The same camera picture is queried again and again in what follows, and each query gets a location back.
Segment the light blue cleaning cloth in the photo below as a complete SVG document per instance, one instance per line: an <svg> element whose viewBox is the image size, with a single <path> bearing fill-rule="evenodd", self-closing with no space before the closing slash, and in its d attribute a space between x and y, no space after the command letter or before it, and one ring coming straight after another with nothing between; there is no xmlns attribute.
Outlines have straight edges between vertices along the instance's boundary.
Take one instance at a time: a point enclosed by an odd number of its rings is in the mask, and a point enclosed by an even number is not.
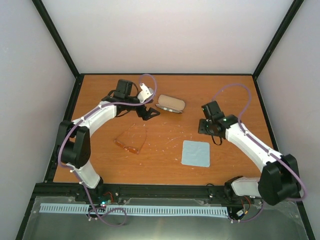
<svg viewBox="0 0 320 240"><path fill-rule="evenodd" d="M193 167L210 167L210 144L208 142L184 140L181 163Z"/></svg>

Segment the plaid glasses case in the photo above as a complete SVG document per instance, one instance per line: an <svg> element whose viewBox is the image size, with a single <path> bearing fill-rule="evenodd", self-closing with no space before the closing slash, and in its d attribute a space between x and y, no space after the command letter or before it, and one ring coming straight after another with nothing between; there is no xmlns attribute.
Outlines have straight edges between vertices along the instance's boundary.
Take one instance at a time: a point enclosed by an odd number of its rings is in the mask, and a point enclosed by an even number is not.
<svg viewBox="0 0 320 240"><path fill-rule="evenodd" d="M155 106L171 113L182 114L186 103L181 99L161 94Z"/></svg>

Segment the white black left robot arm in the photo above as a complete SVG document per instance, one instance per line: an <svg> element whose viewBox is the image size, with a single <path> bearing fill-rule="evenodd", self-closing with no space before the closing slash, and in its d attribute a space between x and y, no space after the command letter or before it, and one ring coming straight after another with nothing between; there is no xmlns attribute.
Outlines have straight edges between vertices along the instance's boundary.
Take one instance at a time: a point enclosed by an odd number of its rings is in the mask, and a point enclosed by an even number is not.
<svg viewBox="0 0 320 240"><path fill-rule="evenodd" d="M58 164L74 173L81 185L87 187L86 195L92 201L103 198L104 188L99 184L102 178L96 173L91 162L91 136L107 121L123 111L135 111L139 118L148 121L160 114L154 108L147 108L149 100L140 102L137 97L124 99L106 96L84 116L73 121L64 120L59 124L54 153Z"/></svg>

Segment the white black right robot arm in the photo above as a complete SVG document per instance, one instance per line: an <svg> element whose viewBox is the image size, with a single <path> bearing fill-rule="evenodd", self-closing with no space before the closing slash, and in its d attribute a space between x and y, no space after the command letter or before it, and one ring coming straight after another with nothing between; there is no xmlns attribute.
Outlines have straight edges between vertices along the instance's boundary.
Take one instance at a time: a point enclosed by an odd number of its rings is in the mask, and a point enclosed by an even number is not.
<svg viewBox="0 0 320 240"><path fill-rule="evenodd" d="M238 176L226 183L226 192L236 196L251 196L274 206L284 200L297 199L302 190L296 158L272 149L233 114L226 116L216 101L201 107L198 133L226 140L240 149L258 168L260 177Z"/></svg>

